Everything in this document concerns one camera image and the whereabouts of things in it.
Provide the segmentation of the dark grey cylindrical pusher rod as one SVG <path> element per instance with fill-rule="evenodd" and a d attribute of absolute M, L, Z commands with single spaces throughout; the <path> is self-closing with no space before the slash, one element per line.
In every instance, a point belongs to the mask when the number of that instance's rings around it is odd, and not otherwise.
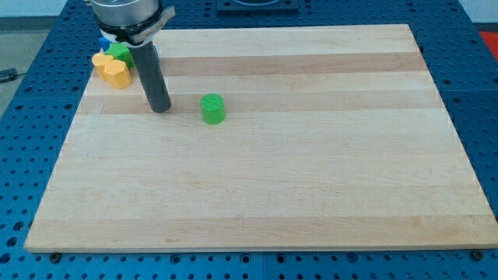
<path fill-rule="evenodd" d="M 132 48 L 132 59 L 151 110 L 155 113 L 169 110 L 171 101 L 153 42 Z"/>

